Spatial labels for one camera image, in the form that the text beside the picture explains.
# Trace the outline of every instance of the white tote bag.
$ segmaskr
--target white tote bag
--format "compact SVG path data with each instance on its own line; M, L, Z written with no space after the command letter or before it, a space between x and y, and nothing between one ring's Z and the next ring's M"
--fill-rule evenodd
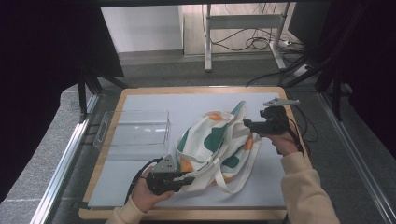
M244 125L245 114L245 101L231 113L208 112L177 140L177 167L189 172L183 177L195 177L191 185L182 188L184 191L217 184L224 192L236 193L244 187L261 143L261 138ZM227 183L239 173L239 182L230 189Z

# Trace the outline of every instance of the metal frame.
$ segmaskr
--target metal frame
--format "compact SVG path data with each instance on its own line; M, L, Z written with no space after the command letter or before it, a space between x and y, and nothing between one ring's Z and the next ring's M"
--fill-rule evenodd
M55 202L56 196L61 188L62 183L64 182L65 175L72 163L72 160L76 154L78 149L79 143L82 139L83 134L87 130L88 123L92 117L92 111L94 110L99 96L93 95L91 96L88 102L88 117L81 123L78 123L76 129L73 131L72 137L70 138L69 143L67 144L66 150L61 157L61 160L56 168L54 175L52 176L51 181L38 205L37 209L35 210L35 214L31 220L31 224L41 224L45 223L50 210Z
M358 171L359 176L361 177L361 181L369 191L370 196L375 202L375 205L378 208L378 211L381 214L382 218L384 218L385 223L396 223L396 215L390 205L388 197L385 195L384 191L370 172L370 169L361 157L359 150L356 148L353 140L349 136L347 129L344 127L343 122L339 121L332 112L332 104L329 98L327 97L327 95L325 95L325 93L319 93L318 96L326 110L327 115L330 118L330 121L332 122L332 125L334 126L341 141L343 142L349 158L355 165L355 168Z
M286 69L282 57L279 54L278 44L282 35L283 27L288 16L290 2L286 4L282 14L271 15L221 15L210 16L211 5L207 5L206 11L206 43L205 43L205 71L212 71L212 42L210 30L221 29L257 29L276 28L275 40L269 43L279 70Z

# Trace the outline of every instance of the clear plastic container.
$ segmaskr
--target clear plastic container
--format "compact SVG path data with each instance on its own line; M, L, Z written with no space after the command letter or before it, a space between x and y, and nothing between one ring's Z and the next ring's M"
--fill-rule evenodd
M108 160L152 160L168 154L169 114L166 110L106 112L94 145L106 149Z

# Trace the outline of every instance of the hand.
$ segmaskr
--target hand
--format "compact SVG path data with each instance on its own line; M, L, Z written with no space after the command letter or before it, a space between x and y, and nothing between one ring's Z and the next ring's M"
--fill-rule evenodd
M297 130L293 123L289 122L291 130L298 136ZM285 157L291 153L299 152L293 138L288 132L282 134L260 134L261 137L267 137L272 142L276 149Z
M169 199L174 192L167 191L162 195L155 195L149 190L148 184L146 183L146 177L148 176L152 166L149 167L141 176L144 178L139 178L136 185L134 186L134 191L132 192L131 199L136 204L140 211L147 213L154 204Z

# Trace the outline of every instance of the sleeve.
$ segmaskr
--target sleeve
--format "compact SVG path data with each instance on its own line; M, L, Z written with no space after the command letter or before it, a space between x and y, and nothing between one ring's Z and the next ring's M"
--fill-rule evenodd
M340 223L320 186L318 172L306 165L303 154L289 154L281 162L285 170L281 186L290 223Z
M129 197L128 203L123 207L117 207L113 211L113 216L106 222L106 224L137 224L145 215Z

